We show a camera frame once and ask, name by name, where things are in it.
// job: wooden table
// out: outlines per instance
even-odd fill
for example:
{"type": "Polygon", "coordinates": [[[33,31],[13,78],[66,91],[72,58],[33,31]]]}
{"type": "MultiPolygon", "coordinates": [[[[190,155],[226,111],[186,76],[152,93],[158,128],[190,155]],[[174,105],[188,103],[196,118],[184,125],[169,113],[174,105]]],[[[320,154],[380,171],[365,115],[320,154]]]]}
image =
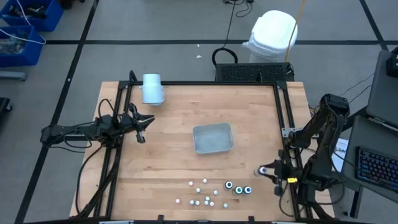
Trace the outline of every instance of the wooden table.
{"type": "MultiPolygon", "coordinates": [[[[117,86],[117,82],[104,82],[98,102],[103,98],[114,101],[117,86]]],[[[303,83],[288,83],[288,88],[295,125],[302,127],[310,119],[303,83]]],[[[164,215],[165,220],[244,221],[248,216],[254,216],[256,221],[292,220],[279,210],[275,185],[267,178],[253,175],[254,169],[272,162],[277,158],[278,149],[282,149],[273,88],[174,85],[164,86],[164,90],[165,103],[149,106],[141,103],[138,86],[132,89],[131,101],[137,105],[138,112],[154,114],[156,119],[144,133],[145,144],[136,142],[135,133],[125,135],[112,219],[156,220],[158,215],[164,215]],[[193,127],[223,122],[232,127],[234,149],[224,154],[197,155],[193,150],[193,127]],[[235,196],[224,190],[227,180],[234,185],[251,186],[252,194],[235,196]],[[190,181],[194,182],[193,187],[188,185],[190,181]],[[200,194],[195,192],[197,187],[201,188],[200,194]],[[205,196],[211,197],[214,207],[204,206],[205,196]],[[191,199],[199,200],[201,205],[191,206],[191,199]],[[228,209],[223,208],[223,203],[228,203],[228,209]]],[[[280,96],[285,124],[288,124],[281,91],[280,96]]],[[[111,114],[107,106],[101,111],[111,114]]],[[[86,150],[85,158],[96,146],[86,150]]],[[[80,207],[98,187],[104,152],[95,155],[83,171],[80,207]]],[[[303,152],[303,163],[311,154],[303,152]]],[[[107,198],[106,192],[101,213],[107,198]]],[[[317,192],[317,200],[330,202],[329,192],[317,192]]],[[[283,197],[282,208],[294,214],[289,192],[283,197]]],[[[331,206],[324,209],[334,217],[331,206]]],[[[72,206],[71,215],[75,213],[72,206]]]]}

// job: black vent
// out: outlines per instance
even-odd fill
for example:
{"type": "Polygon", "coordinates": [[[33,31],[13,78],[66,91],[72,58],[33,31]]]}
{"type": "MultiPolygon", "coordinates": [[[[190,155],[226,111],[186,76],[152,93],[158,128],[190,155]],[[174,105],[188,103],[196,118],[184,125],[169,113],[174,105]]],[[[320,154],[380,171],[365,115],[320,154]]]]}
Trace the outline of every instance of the black vent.
{"type": "Polygon", "coordinates": [[[263,82],[286,81],[289,63],[244,63],[217,65],[217,81],[258,81],[261,74],[263,82]]]}

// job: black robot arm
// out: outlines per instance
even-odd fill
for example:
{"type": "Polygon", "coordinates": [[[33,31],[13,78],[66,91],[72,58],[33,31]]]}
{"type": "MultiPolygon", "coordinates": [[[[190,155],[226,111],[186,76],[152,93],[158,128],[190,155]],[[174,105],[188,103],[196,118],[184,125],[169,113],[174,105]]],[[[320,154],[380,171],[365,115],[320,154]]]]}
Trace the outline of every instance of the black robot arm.
{"type": "Polygon", "coordinates": [[[117,119],[107,114],[96,118],[88,126],[47,126],[42,130],[40,142],[48,147],[63,141],[98,141],[112,144],[120,135],[137,131],[137,141],[145,143],[142,132],[155,120],[155,117],[139,114],[133,103],[129,104],[129,110],[132,116],[123,113],[117,119]]]}
{"type": "MultiPolygon", "coordinates": [[[[331,218],[315,200],[315,191],[323,191],[336,184],[332,173],[332,154],[338,138],[343,130],[343,126],[349,115],[349,104],[346,98],[326,94],[320,100],[320,108],[300,131],[292,131],[284,139],[287,149],[299,147],[306,149],[311,144],[314,134],[324,129],[324,137],[318,145],[316,153],[311,156],[303,169],[298,169],[292,164],[283,162],[284,154],[279,160],[271,164],[260,166],[258,173],[264,175],[264,168],[273,168],[275,176],[269,174],[264,176],[272,179],[273,183],[279,184],[282,180],[293,180],[298,188],[295,193],[299,204],[305,207],[312,207],[320,218],[331,218]]],[[[281,196],[280,190],[275,194],[281,196]]]]}

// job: blue bin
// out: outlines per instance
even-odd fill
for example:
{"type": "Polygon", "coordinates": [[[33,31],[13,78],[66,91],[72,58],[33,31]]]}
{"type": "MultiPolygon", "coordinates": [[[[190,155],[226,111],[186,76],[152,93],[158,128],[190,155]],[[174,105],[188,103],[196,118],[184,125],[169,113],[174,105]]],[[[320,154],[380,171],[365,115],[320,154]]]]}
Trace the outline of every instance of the blue bin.
{"type": "MultiPolygon", "coordinates": [[[[29,34],[29,40],[43,42],[41,36],[32,26],[0,27],[0,29],[11,35],[25,32],[29,34]]],[[[5,38],[9,38],[9,36],[0,32],[0,39],[5,38]]],[[[42,44],[26,42],[24,51],[20,54],[0,54],[0,67],[35,65],[39,60],[42,48],[42,44]]]]}
{"type": "MultiPolygon", "coordinates": [[[[29,18],[28,21],[35,27],[37,31],[54,31],[59,20],[62,17],[63,9],[59,5],[57,0],[19,0],[22,7],[29,6],[32,4],[42,4],[47,6],[45,15],[46,19],[29,18]]],[[[19,7],[16,0],[8,0],[6,5],[0,11],[0,18],[4,19],[10,26],[24,26],[28,25],[23,17],[12,17],[8,16],[7,13],[11,6],[19,7]]]]}

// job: white paper cup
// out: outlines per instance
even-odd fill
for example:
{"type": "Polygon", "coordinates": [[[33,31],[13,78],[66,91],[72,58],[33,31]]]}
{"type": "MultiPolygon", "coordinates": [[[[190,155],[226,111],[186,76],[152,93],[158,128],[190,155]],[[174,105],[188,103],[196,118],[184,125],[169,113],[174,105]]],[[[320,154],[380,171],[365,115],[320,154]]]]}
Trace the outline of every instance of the white paper cup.
{"type": "Polygon", "coordinates": [[[142,90],[142,102],[153,106],[161,105],[165,100],[163,86],[160,84],[159,74],[144,74],[142,90]]]}

